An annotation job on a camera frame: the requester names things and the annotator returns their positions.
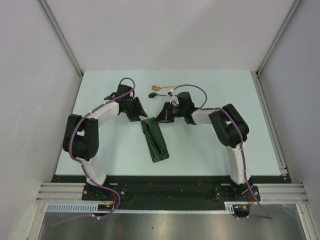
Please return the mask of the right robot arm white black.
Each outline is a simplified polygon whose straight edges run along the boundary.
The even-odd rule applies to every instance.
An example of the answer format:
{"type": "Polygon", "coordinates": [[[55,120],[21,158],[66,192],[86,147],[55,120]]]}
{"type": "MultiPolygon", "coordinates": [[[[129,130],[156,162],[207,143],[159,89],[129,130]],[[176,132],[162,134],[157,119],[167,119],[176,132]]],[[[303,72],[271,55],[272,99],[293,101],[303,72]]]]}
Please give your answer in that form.
{"type": "Polygon", "coordinates": [[[235,200],[242,201],[252,188],[245,154],[248,124],[231,103],[222,108],[199,108],[195,107],[187,91],[170,96],[155,122],[173,123],[176,118],[183,118],[188,125],[212,125],[218,140],[227,148],[233,182],[230,194],[235,200]]]}

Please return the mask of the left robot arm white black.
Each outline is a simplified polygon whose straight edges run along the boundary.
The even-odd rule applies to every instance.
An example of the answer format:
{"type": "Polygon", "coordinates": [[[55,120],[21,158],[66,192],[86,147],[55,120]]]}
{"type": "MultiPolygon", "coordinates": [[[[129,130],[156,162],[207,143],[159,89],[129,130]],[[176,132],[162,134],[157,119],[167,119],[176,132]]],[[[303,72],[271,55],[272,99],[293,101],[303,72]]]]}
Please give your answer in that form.
{"type": "Polygon", "coordinates": [[[84,115],[71,114],[67,119],[62,148],[72,160],[78,162],[86,181],[93,185],[93,194],[100,200],[110,196],[111,188],[104,184],[107,178],[99,166],[99,128],[111,118],[124,113],[130,122],[140,122],[148,115],[135,96],[134,87],[119,84],[117,90],[84,115]]]}

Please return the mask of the dark green cloth napkin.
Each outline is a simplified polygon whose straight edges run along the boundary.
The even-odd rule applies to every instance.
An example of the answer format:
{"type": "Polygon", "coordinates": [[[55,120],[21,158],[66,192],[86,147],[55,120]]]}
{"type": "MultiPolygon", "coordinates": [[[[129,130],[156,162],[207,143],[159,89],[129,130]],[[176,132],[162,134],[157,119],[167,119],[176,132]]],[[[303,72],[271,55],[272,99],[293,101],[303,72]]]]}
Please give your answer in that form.
{"type": "Polygon", "coordinates": [[[157,163],[170,157],[165,139],[160,126],[154,122],[154,118],[147,118],[141,121],[142,131],[145,135],[151,160],[157,163]]]}

